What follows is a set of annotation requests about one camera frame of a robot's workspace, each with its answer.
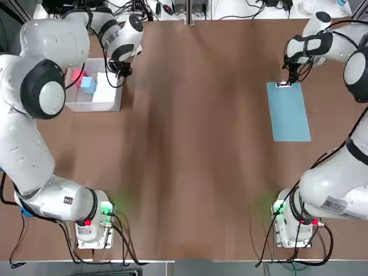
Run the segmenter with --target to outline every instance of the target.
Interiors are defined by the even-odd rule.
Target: floor
[[[312,275],[333,275],[333,276],[360,276],[366,275],[368,270],[368,262],[338,262],[331,261],[323,267],[314,267],[306,271],[300,271],[297,274],[302,276]],[[109,266],[87,265],[82,268],[83,275],[105,274],[104,272],[119,271],[113,270]],[[270,265],[269,276],[293,276],[296,275],[292,271],[281,267],[278,264]],[[67,276],[80,275],[81,267],[73,263],[64,262],[48,262],[48,263],[28,263],[18,269],[12,270],[7,262],[0,262],[1,276]],[[263,267],[255,268],[254,262],[233,262],[233,263],[213,263],[210,261],[184,261],[175,264],[149,264],[140,270],[142,276],[263,276],[267,275],[267,271],[263,272]]]

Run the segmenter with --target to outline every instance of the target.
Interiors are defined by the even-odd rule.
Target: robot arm
[[[317,12],[308,21],[302,35],[294,36],[288,43],[285,66],[290,69],[289,83],[298,79],[297,70],[302,64],[313,62],[321,65],[326,59],[346,63],[344,81],[348,91],[357,102],[368,102],[365,87],[368,85],[366,72],[366,42],[368,25],[349,24],[337,29],[326,30],[331,24],[330,16]]]
[[[124,27],[107,8],[76,10],[62,20],[27,22],[20,31],[19,56],[0,55],[0,167],[12,179],[16,202],[38,216],[75,221],[83,248],[111,244],[113,206],[103,191],[88,189],[53,174],[55,161],[35,122],[60,114],[66,94],[62,68],[78,66],[89,53],[92,27],[119,76],[141,51],[143,27],[130,16]]]
[[[368,25],[353,23],[326,30],[330,23],[327,14],[314,15],[302,36],[294,36],[287,45],[287,66],[296,70],[311,60],[319,65],[327,58],[345,62],[346,87],[357,102],[368,102]],[[330,160],[306,171],[299,187],[291,191],[275,219],[278,247],[305,247],[312,236],[313,219],[368,220],[367,179],[368,114],[364,113],[345,145]],[[281,191],[273,212],[289,191]]]

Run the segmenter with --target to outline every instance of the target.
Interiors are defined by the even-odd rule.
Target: pink object
[[[81,69],[75,69],[74,71],[73,71],[73,77],[71,78],[71,81],[72,82],[74,82],[76,79],[77,79],[77,77],[79,76],[79,74],[81,73]],[[75,85],[77,86],[77,87],[80,87],[81,86],[81,83],[82,83],[82,79],[83,79],[83,77],[84,76],[87,76],[87,74],[86,74],[86,71],[85,70],[83,70],[83,73],[80,75],[80,77],[79,77],[79,79],[77,80],[77,82],[75,83]]]

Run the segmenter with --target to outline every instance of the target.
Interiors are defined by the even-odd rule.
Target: table
[[[312,141],[273,142],[266,82],[287,77],[284,45],[305,24],[147,24],[120,112],[65,108],[38,122],[55,174],[106,191],[128,217],[140,260],[256,260],[276,195],[340,144],[364,108],[344,86],[344,64],[327,61],[302,83]],[[101,56],[96,40],[90,56]],[[21,218],[17,208],[1,206],[0,219],[0,260],[7,260]],[[367,222],[324,222],[335,238],[333,259],[368,258]],[[89,250],[81,254],[91,258]],[[276,259],[291,254],[275,250]],[[321,259],[318,239],[299,257]],[[14,258],[70,260],[61,230],[36,219]],[[121,259],[118,235],[112,250],[95,253],[95,260],[108,259]]]
[[[277,9],[275,7],[265,7],[264,11],[258,14],[255,19],[303,19],[308,18],[307,16],[301,14],[298,11],[298,4],[303,0],[293,0],[294,6],[290,11],[290,15],[288,12],[283,9]],[[118,8],[116,6],[123,6],[128,2],[128,0],[109,0],[110,3],[107,3],[107,6],[115,12]],[[160,0],[162,4],[166,4],[172,6],[171,0]],[[152,11],[156,10],[157,0],[147,0]],[[252,15],[258,12],[258,8],[249,6],[245,0],[209,0],[208,1],[208,11],[205,16],[204,13],[198,13],[193,15],[194,21],[202,21],[202,20],[219,20],[223,17],[225,20],[239,20],[237,17],[247,17],[243,19],[252,19]],[[261,2],[256,0],[248,0],[250,5],[261,6]],[[316,1],[316,12],[324,11],[328,12],[332,18],[342,18],[351,15],[351,9],[349,3],[347,2],[344,7],[338,7],[336,5],[336,0],[318,0]],[[123,13],[118,16],[118,21],[125,21],[129,16],[129,13]],[[43,9],[41,4],[38,4],[36,7],[36,11],[34,14],[34,19],[47,18],[48,14]],[[160,15],[157,15],[157,18],[154,17],[154,21],[176,21],[176,20],[185,20],[185,14],[175,14],[169,15],[161,8]]]

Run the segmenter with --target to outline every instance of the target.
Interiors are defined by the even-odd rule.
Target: blue cube
[[[91,76],[84,76],[82,83],[80,84],[80,89],[82,89],[85,94],[94,94],[96,90],[96,82]]]

